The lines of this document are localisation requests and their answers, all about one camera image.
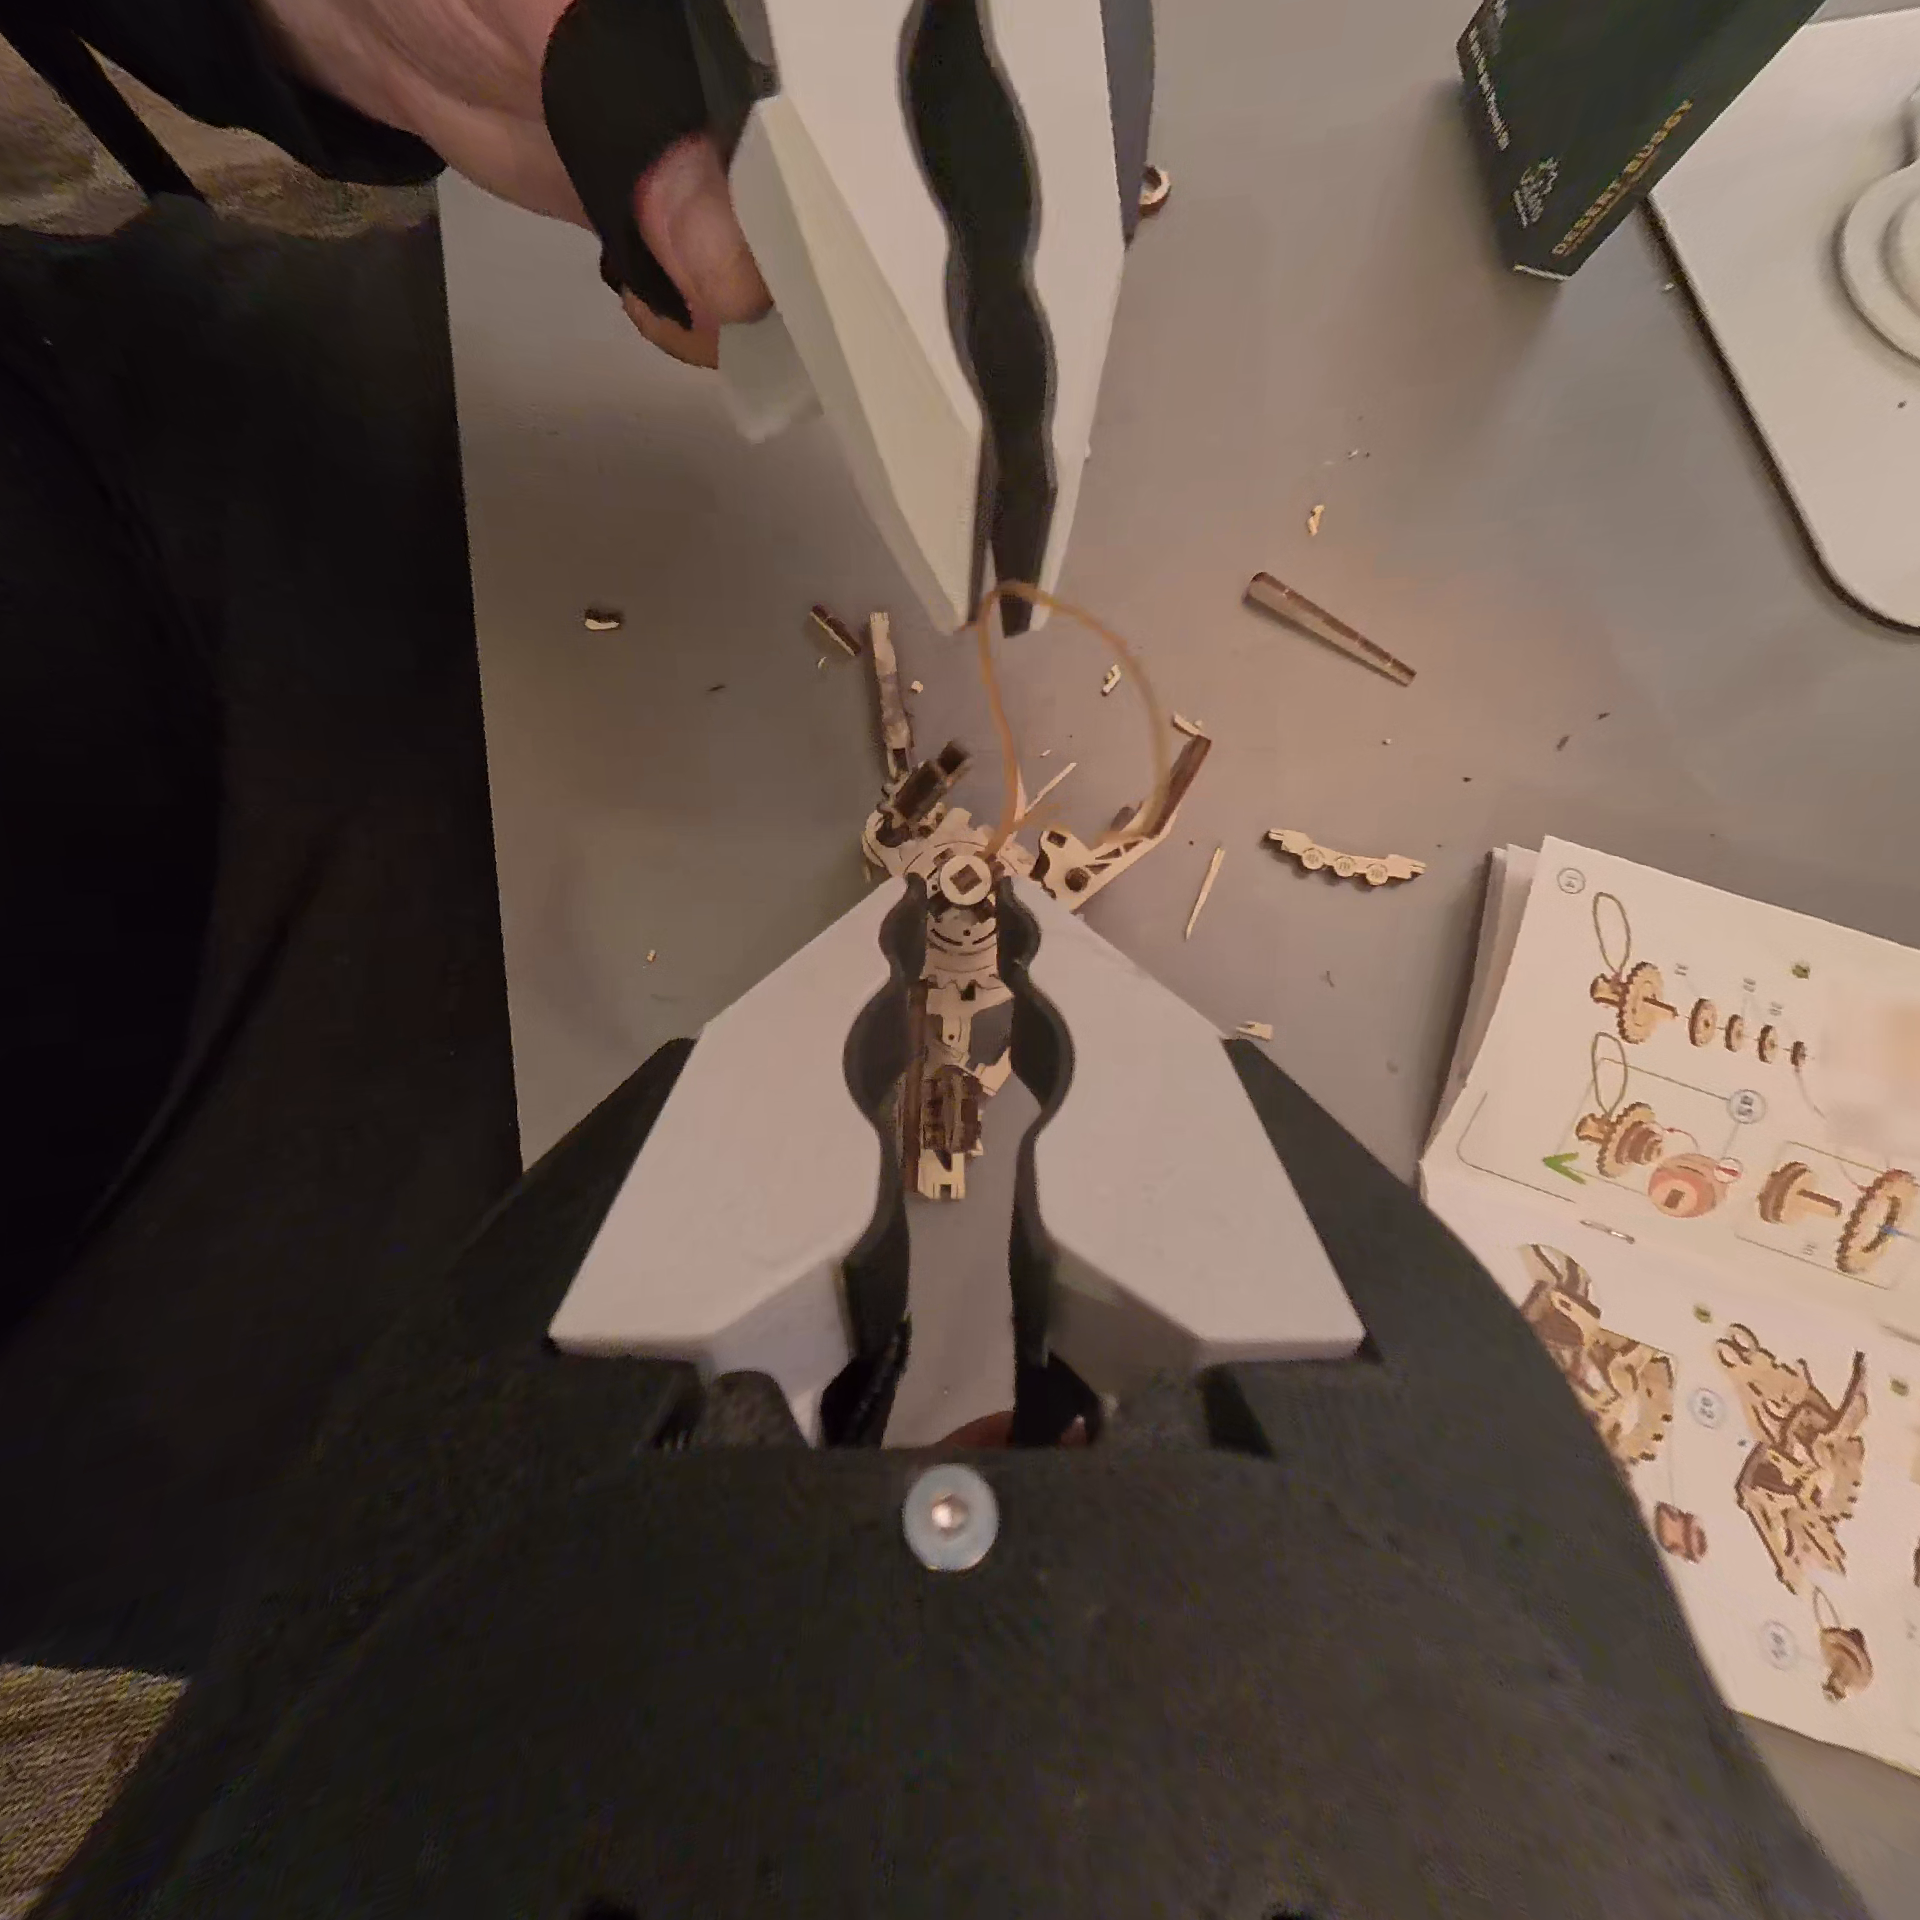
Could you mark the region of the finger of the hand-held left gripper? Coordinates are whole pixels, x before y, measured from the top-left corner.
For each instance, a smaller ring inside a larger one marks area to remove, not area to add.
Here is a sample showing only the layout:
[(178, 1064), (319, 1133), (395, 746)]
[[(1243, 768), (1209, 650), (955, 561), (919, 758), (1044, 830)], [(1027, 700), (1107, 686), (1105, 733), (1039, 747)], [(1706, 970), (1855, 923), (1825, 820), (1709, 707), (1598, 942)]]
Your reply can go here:
[(855, 492), (931, 622), (973, 616), (985, 416), (951, 238), (907, 126), (907, 2), (723, 5), (753, 104), (735, 218)]
[(1054, 595), (1089, 466), (1157, 96), (1147, 2), (988, 2), (989, 149), (971, 267), (988, 587)]

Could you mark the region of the white book stand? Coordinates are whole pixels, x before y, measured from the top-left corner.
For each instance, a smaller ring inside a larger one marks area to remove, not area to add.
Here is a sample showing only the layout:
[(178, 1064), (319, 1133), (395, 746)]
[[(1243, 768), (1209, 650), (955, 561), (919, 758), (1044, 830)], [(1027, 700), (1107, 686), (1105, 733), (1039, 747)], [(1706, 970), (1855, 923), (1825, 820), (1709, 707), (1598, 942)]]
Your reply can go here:
[(1805, 25), (1653, 222), (1815, 561), (1917, 629), (1917, 9)]

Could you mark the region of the dark model kit box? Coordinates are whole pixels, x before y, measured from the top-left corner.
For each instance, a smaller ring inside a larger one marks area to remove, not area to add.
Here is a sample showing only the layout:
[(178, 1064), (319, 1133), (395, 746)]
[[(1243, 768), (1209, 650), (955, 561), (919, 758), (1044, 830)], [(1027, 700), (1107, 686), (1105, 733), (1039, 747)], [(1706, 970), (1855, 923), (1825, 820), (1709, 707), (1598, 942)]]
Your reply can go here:
[(1482, 2), (1457, 41), (1510, 272), (1573, 276), (1818, 2)]

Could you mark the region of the wooden wedge stick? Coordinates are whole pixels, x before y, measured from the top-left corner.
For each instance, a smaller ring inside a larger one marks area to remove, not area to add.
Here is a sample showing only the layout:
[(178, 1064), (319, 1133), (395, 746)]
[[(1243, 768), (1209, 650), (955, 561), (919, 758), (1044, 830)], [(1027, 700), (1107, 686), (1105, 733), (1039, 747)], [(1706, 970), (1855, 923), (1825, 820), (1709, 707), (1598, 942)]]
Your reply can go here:
[(1358, 632), (1346, 620), (1329, 613), (1303, 593), (1284, 585), (1268, 572), (1260, 572), (1243, 589), (1243, 602), (1250, 608), (1275, 618), (1295, 633), (1309, 636), (1325, 646), (1345, 654), (1351, 661), (1369, 668), (1378, 676), (1409, 689), (1417, 680), (1417, 669), (1405, 661), (1391, 656), (1380, 642)]

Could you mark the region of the person's left forearm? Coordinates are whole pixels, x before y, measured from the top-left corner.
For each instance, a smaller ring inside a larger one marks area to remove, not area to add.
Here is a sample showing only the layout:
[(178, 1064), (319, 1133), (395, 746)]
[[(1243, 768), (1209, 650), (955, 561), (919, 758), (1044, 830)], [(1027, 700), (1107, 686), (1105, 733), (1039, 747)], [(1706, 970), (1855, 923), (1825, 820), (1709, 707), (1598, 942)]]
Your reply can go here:
[(418, 134), (302, 78), (260, 5), (149, 5), (143, 25), (158, 35), (147, 82), (203, 126), (263, 138), (311, 173), (349, 185), (428, 185), (446, 171)]

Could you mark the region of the curved toothed wooden piece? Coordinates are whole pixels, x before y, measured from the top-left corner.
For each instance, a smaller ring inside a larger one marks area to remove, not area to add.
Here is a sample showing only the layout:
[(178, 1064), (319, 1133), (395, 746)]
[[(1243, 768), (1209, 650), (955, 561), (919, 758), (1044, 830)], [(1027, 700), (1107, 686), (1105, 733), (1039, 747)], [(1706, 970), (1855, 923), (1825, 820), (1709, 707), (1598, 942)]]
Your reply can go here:
[(1301, 874), (1353, 883), (1366, 889), (1404, 884), (1426, 874), (1426, 864), (1411, 856), (1358, 856), (1329, 848), (1309, 832), (1275, 827), (1262, 836), (1265, 848), (1293, 864)]

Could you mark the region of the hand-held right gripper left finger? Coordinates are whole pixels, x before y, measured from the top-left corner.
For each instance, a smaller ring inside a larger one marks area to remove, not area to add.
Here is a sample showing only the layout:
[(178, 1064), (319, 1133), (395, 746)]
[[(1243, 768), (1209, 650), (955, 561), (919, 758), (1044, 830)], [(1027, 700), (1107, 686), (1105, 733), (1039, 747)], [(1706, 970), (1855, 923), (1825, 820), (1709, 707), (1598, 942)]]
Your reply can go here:
[(764, 1374), (796, 1405), (891, 1394), (907, 1228), (889, 1113), (926, 937), (926, 883), (884, 883), (703, 1026), (551, 1320), (559, 1350)]

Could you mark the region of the person's left hand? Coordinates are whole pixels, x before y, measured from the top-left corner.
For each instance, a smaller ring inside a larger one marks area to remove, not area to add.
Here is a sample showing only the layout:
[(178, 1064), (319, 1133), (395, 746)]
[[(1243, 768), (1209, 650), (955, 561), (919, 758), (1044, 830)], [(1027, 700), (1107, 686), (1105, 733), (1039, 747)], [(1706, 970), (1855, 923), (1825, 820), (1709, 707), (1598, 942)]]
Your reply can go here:
[[(723, 330), (771, 312), (678, 5), (268, 2), (255, 13), (311, 90), (417, 138), (508, 203), (643, 249), (654, 265), (620, 297), (661, 352), (715, 369)], [(547, 81), (586, 72), (588, 18), (614, 35), (580, 118), (622, 161), (622, 219), (607, 185), (578, 195), (569, 149), (588, 134), (555, 141), (549, 124)]]

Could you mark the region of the wooden gear axle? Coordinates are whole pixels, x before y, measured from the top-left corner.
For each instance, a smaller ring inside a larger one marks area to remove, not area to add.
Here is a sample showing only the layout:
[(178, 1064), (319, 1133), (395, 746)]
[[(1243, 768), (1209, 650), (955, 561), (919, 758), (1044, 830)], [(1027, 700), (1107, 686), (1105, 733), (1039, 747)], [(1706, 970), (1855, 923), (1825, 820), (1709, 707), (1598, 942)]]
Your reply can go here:
[(982, 846), (941, 842), (915, 862), (924, 878), (927, 931), (924, 979), (978, 986), (997, 976), (1002, 869)]

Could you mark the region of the tan rubber band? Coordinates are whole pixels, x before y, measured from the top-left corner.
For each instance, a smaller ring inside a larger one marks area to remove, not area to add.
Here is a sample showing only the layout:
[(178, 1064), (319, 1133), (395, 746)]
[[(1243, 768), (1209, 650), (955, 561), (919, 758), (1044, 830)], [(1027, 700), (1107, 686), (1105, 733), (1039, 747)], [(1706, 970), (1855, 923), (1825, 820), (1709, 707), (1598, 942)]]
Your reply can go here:
[(1155, 690), (1155, 683), (1146, 673), (1146, 664), (1141, 661), (1131, 642), (1085, 608), (1068, 604), (1054, 593), (1044, 593), (1042, 587), (1036, 587), (1031, 582), (999, 582), (981, 596), (973, 618), (966, 624), (966, 632), (971, 633), (977, 646), (978, 682), (988, 700), (993, 732), (999, 746), (999, 819), (997, 825), (989, 830), (988, 843), (982, 848), (982, 857), (993, 867), (999, 864), (1004, 846), (1025, 820), (1021, 754), (1017, 746), (1017, 730), (1004, 700), (1002, 673), (997, 665), (995, 650), (997, 633), (1004, 633), (1002, 610), (1007, 602), (1019, 604), (1025, 610), (1039, 610), (1066, 618), (1070, 624), (1094, 636), (1107, 646), (1110, 664), (1121, 669), (1121, 676), (1130, 682), (1134, 696), (1138, 697), (1155, 782), (1147, 789), (1146, 801), (1135, 809), (1135, 817), (1126, 825), (1141, 827), (1142, 824), (1151, 820), (1162, 811), (1172, 787), (1169, 753), (1169, 709)]

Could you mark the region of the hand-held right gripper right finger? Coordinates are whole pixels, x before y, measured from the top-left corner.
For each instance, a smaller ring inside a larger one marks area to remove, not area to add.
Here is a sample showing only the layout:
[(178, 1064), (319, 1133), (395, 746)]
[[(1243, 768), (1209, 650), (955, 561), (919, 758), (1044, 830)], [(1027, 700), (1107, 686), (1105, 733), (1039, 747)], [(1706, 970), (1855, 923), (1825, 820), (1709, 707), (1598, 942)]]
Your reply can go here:
[(1074, 1374), (1345, 1361), (1362, 1324), (1241, 1082), (1180, 994), (1027, 880), (997, 898), (1015, 1078), (1015, 1355)]

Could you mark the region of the instruction booklet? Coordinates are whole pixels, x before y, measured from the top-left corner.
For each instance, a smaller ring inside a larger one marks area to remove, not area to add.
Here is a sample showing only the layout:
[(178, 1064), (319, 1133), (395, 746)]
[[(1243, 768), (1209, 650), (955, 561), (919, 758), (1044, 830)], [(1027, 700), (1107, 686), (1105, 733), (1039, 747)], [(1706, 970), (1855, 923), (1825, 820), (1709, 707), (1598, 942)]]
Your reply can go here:
[(1499, 848), (1419, 1188), (1542, 1342), (1718, 1692), (1917, 1769), (1916, 949)]

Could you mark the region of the wooden model chassis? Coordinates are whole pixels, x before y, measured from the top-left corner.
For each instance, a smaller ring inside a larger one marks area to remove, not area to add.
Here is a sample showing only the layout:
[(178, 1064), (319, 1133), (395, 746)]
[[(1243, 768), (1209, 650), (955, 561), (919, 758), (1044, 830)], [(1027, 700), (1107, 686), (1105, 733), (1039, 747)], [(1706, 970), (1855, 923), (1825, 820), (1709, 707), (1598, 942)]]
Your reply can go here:
[[(863, 651), (870, 665), (884, 780), (881, 801), (859, 834), (861, 862), (873, 878), (921, 880), (915, 862), (941, 842), (988, 843), (995, 824), (977, 820), (951, 793), (969, 768), (959, 742), (933, 757), (919, 757), (905, 707), (891, 618), (875, 610), (866, 620)], [(1180, 805), (1209, 757), (1211, 742), (1185, 733), (1171, 762), (1172, 787), (1158, 813), (1130, 827), (1138, 805), (1123, 806), (1114, 825), (1084, 836), (1054, 824), (1044, 803), (1054, 801), (1057, 774), (1036, 798), (1025, 790), (1025, 820), (999, 853), (999, 880), (1033, 880), (1050, 898), (1078, 912), (1108, 883), (1126, 874), (1169, 840)], [(955, 1202), (966, 1196), (969, 1166), (981, 1155), (981, 1116), (1012, 1069), (1012, 993), (997, 976), (985, 982), (927, 982), (924, 968), (910, 1002), (913, 1069), (895, 1099), (902, 1174), (927, 1200)]]

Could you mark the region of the scattered wooden scraps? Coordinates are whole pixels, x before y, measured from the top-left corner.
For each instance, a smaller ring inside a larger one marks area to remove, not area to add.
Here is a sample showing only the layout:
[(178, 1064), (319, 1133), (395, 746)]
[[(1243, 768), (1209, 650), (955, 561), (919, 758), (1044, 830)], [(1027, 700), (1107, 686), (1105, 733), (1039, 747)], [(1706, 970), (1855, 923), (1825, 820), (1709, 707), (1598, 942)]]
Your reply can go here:
[[(1126, 637), (1163, 707), (1213, 739), (1166, 846), (1100, 894), (1092, 931), (1215, 1026), (1266, 1019), (1281, 1056), (1411, 1066), (1450, 1036), (1473, 884), (1495, 846), (1561, 836), (1628, 853), (1610, 801), (1629, 774), (1625, 697), (1553, 600), (1498, 578), (1487, 542), (1329, 561), (1252, 529), (1237, 499), (1114, 494), (1084, 507), (1060, 593)], [(916, 741), (973, 754), (958, 789), (995, 813), (1002, 772), (966, 637), (881, 580), (851, 512), (723, 515), (578, 580), (549, 646), (567, 673), (543, 768), (532, 931), (547, 1010), (607, 1082), (693, 1036), (869, 889), (857, 830), (881, 747), (873, 675), (810, 624), (889, 608)], [(1245, 605), (1260, 572), (1415, 668), (1404, 689)], [(1301, 874), (1266, 830), (1405, 856), (1364, 889)]]

